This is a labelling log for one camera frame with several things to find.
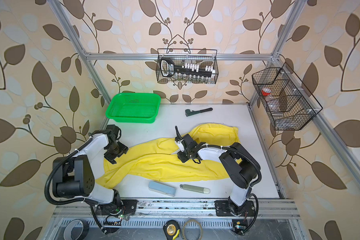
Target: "yellow cloth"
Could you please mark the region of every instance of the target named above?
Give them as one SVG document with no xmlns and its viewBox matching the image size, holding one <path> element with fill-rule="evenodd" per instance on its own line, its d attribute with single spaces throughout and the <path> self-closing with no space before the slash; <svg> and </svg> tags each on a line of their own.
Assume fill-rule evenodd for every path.
<svg viewBox="0 0 360 240">
<path fill-rule="evenodd" d="M 189 135 L 197 142 L 230 146 L 240 142 L 237 127 L 207 123 L 194 128 Z M 117 158 L 117 164 L 104 159 L 105 174 L 96 182 L 113 188 L 127 175 L 137 175 L 161 182 L 191 182 L 216 180 L 229 177 L 220 162 L 204 160 L 196 164 L 189 160 L 182 163 L 177 154 L 174 138 L 159 138 L 131 147 L 127 154 Z"/>
</svg>

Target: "roll of tape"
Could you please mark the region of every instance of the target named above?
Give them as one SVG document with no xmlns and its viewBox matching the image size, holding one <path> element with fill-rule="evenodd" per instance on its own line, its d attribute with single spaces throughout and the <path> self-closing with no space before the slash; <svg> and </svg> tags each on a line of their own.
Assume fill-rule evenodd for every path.
<svg viewBox="0 0 360 240">
<path fill-rule="evenodd" d="M 77 238 L 72 239 L 71 237 L 72 230 L 78 223 L 81 223 L 81 233 Z M 68 225 L 64 229 L 64 240 L 83 240 L 87 236 L 88 231 L 89 231 L 89 224 L 87 223 L 86 220 L 80 220 L 80 219 L 73 220 L 72 222 L 68 223 Z"/>
</svg>

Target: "white tabletop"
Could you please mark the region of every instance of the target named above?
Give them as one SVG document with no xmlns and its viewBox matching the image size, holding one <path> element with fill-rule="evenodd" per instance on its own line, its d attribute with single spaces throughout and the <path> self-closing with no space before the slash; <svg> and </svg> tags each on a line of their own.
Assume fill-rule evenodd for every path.
<svg viewBox="0 0 360 240">
<path fill-rule="evenodd" d="M 185 110 L 200 110 L 213 108 L 213 111 L 186 117 Z M 160 137 L 175 137 L 175 126 L 180 134 L 190 132 L 202 123 L 220 123 L 227 126 L 238 127 L 241 145 L 260 164 L 262 179 L 254 186 L 252 192 L 258 198 L 279 198 L 269 166 L 265 159 L 263 149 L 254 128 L 249 110 L 246 105 L 160 105 L 156 120 L 152 124 L 115 122 L 109 120 L 108 124 L 115 124 L 122 130 L 120 142 L 127 147 L 148 142 Z M 102 151 L 99 157 L 91 162 L 95 178 L 104 174 L 102 165 Z M 133 198 L 160 198 L 168 197 L 148 189 L 150 179 L 127 175 L 115 189 L 121 197 Z M 197 182 L 165 182 L 163 184 L 177 188 L 176 198 L 227 198 L 231 194 L 233 182 L 231 179 L 208 180 Z M 189 184 L 209 188 L 210 194 L 186 191 L 180 184 Z"/>
</svg>

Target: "wire mesh basket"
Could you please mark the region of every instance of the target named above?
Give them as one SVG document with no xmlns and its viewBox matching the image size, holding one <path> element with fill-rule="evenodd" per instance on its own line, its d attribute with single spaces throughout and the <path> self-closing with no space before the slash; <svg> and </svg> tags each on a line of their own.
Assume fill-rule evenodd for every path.
<svg viewBox="0 0 360 240">
<path fill-rule="evenodd" d="M 157 50 L 156 76 L 158 82 L 215 84 L 217 50 L 159 48 Z"/>
<path fill-rule="evenodd" d="M 306 86 L 296 86 L 291 81 L 290 69 L 284 64 L 281 68 L 266 68 L 252 74 L 254 88 L 275 130 L 301 130 L 322 110 Z M 312 96 L 318 105 L 312 106 L 304 95 Z"/>
</svg>

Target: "green plastic basket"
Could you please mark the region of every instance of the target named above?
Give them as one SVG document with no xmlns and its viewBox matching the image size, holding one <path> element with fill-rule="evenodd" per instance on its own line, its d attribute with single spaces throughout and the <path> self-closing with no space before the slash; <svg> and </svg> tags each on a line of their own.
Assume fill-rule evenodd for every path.
<svg viewBox="0 0 360 240">
<path fill-rule="evenodd" d="M 116 122 L 153 123 L 160 101 L 154 93 L 119 93 L 112 98 L 106 116 Z"/>
</svg>

